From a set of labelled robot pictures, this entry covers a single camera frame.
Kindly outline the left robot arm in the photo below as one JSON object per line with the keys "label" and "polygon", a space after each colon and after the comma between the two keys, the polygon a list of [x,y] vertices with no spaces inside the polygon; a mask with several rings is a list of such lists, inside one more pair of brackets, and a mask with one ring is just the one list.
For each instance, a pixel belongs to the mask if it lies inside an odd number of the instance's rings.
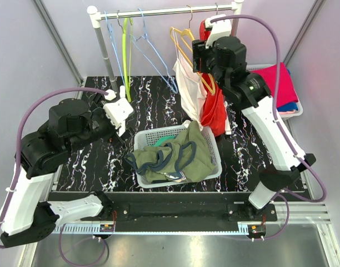
{"label": "left robot arm", "polygon": [[0,209],[4,248],[41,241],[57,226],[76,220],[112,217],[112,202],[102,192],[59,204],[44,201],[42,194],[73,152],[98,140],[123,145],[131,131],[119,135],[118,130],[133,112],[127,99],[108,102],[101,96],[92,104],[68,98],[49,109],[49,119],[21,141],[18,181]]}

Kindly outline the green tank top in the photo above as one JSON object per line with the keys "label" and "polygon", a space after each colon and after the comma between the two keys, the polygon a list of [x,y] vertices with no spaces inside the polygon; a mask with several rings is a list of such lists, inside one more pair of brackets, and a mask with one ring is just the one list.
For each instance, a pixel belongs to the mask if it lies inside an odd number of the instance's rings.
{"label": "green tank top", "polygon": [[156,143],[153,145],[154,147],[158,147],[158,146],[161,146],[163,143],[166,143],[168,142],[169,140],[173,140],[175,139],[176,137],[174,135],[172,136],[162,136],[160,137]]}

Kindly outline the yellow hanger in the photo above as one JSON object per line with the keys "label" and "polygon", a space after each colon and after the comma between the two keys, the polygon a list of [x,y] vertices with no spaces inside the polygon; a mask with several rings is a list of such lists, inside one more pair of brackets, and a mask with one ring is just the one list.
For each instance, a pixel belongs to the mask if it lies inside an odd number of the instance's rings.
{"label": "yellow hanger", "polygon": [[[171,39],[173,43],[175,44],[175,47],[179,50],[180,54],[185,58],[187,63],[191,67],[191,71],[193,70],[193,63],[192,63],[192,56],[190,53],[192,53],[192,46],[191,42],[194,41],[194,36],[191,32],[191,20],[189,20],[188,28],[185,28],[183,30],[177,29],[175,27],[170,27],[169,34],[171,36]],[[214,95],[216,92],[216,86],[214,83],[214,79],[210,76],[209,77],[209,83],[203,78],[203,73],[196,72],[196,75],[201,78],[202,84],[204,87],[208,90],[208,92],[211,95]]]}

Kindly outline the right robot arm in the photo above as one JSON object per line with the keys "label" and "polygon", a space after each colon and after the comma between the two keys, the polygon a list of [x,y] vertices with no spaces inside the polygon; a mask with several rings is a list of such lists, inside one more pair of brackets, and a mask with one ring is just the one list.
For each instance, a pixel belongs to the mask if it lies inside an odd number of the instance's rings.
{"label": "right robot arm", "polygon": [[263,77],[247,70],[246,47],[237,37],[220,37],[212,44],[192,42],[193,70],[213,76],[223,95],[251,122],[266,145],[272,164],[259,174],[260,182],[244,207],[245,216],[258,220],[275,194],[311,167],[316,157],[295,142],[273,104]]}

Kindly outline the lime green hanger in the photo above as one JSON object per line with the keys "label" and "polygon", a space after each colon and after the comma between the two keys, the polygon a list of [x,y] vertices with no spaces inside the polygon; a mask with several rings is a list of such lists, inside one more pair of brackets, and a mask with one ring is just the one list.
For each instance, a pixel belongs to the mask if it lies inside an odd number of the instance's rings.
{"label": "lime green hanger", "polygon": [[133,33],[133,21],[126,17],[123,21],[122,29],[122,65],[123,65],[123,85],[125,87],[126,98],[132,102],[131,98],[131,64],[132,64],[132,44],[128,43]]}

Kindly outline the pink tank top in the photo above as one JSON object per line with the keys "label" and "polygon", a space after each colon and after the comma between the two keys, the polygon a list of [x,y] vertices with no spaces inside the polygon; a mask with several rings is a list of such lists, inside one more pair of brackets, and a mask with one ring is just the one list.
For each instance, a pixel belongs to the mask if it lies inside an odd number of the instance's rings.
{"label": "pink tank top", "polygon": [[170,37],[176,49],[176,62],[173,70],[181,97],[181,107],[191,121],[198,122],[199,129],[202,131],[201,117],[207,91],[204,89],[201,76],[193,72],[192,67],[186,59],[186,54],[180,47],[175,30],[175,28],[171,28]]}

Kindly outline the olive printed tank top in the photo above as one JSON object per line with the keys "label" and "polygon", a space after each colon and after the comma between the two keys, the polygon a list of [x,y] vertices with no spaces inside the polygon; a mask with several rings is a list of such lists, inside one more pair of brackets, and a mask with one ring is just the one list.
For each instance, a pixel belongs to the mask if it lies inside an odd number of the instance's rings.
{"label": "olive printed tank top", "polygon": [[150,183],[200,182],[215,169],[197,121],[175,138],[128,153],[124,160]]}

